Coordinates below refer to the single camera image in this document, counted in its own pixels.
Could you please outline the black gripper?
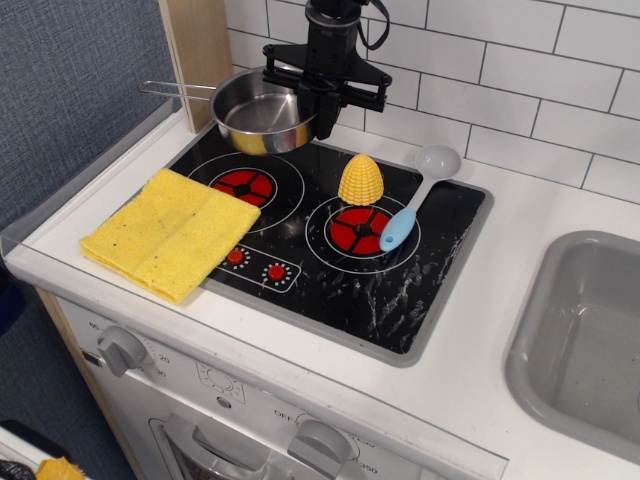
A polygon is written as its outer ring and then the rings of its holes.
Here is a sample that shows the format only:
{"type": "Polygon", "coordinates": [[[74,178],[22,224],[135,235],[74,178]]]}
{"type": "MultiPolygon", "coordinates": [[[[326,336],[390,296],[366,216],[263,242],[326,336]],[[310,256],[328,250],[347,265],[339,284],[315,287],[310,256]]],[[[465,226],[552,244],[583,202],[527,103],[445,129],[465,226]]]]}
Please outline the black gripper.
{"type": "Polygon", "coordinates": [[[359,18],[309,17],[307,21],[304,44],[263,47],[264,76],[295,90],[300,121],[311,120],[317,113],[316,137],[324,140],[344,106],[381,112],[392,79],[357,52],[359,18]]]}

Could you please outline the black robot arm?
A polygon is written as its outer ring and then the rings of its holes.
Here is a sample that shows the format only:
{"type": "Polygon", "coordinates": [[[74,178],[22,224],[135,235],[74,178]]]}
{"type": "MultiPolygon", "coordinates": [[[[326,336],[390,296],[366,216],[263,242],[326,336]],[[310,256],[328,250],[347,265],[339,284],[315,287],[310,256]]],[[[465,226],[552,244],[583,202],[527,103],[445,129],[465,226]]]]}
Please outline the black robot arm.
{"type": "Polygon", "coordinates": [[[380,38],[366,40],[361,23],[367,1],[309,1],[305,5],[308,35],[305,44],[263,48],[265,81],[290,88],[297,95],[302,117],[311,116],[316,138],[332,133],[342,109],[353,105],[381,112],[392,77],[365,61],[356,50],[361,41],[368,50],[380,48],[390,25],[380,38]]]}

